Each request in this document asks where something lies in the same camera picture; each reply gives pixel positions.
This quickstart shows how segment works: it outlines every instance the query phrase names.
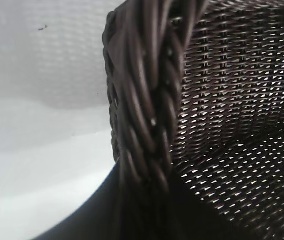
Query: white wall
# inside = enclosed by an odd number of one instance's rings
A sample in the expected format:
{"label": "white wall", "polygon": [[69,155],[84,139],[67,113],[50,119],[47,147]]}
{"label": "white wall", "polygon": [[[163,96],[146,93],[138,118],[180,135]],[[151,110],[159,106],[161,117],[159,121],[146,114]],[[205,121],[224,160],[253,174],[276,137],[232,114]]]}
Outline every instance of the white wall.
{"label": "white wall", "polygon": [[48,230],[113,167],[102,32],[121,2],[0,0],[0,240]]}

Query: dark brown wicker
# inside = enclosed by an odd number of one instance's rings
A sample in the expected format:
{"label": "dark brown wicker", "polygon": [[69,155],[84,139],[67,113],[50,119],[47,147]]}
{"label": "dark brown wicker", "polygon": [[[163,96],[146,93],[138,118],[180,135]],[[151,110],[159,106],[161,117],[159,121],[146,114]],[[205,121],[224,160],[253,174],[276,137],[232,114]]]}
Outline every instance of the dark brown wicker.
{"label": "dark brown wicker", "polygon": [[284,0],[128,0],[103,43],[120,239],[181,239],[174,167],[236,239],[284,240]]}

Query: wicker weave pattern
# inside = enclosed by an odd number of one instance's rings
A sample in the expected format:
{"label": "wicker weave pattern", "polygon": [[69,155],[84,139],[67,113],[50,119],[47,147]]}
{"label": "wicker weave pattern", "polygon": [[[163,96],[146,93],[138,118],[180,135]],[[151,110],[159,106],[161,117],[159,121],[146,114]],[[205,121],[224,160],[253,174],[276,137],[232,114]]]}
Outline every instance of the wicker weave pattern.
{"label": "wicker weave pattern", "polygon": [[185,64],[175,160],[284,122],[284,9],[207,14]]}
{"label": "wicker weave pattern", "polygon": [[174,238],[162,234],[172,159],[226,219],[259,239],[282,240],[284,0],[211,0],[201,18],[204,6],[131,0],[108,16],[119,229],[125,239]]}
{"label": "wicker weave pattern", "polygon": [[284,239],[284,8],[206,14],[185,63],[181,176],[230,221]]}

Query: wicker basket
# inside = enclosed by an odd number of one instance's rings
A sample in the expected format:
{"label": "wicker basket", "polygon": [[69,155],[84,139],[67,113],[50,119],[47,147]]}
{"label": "wicker basket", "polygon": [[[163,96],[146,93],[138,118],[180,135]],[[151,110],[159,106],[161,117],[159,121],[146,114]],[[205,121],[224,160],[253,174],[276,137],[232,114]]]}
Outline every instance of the wicker basket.
{"label": "wicker basket", "polygon": [[103,43],[116,166],[52,234],[284,240],[284,0],[128,0]]}

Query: basket handle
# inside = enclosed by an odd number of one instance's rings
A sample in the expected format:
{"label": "basket handle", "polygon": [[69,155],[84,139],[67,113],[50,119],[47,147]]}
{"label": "basket handle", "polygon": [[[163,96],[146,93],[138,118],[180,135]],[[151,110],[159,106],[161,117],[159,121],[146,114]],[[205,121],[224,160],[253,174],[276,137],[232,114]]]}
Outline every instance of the basket handle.
{"label": "basket handle", "polygon": [[[164,234],[170,147],[178,128],[184,54],[208,2],[128,0],[108,15],[103,43],[112,146],[120,164],[119,239],[173,239]],[[181,13],[176,24],[172,9]]]}

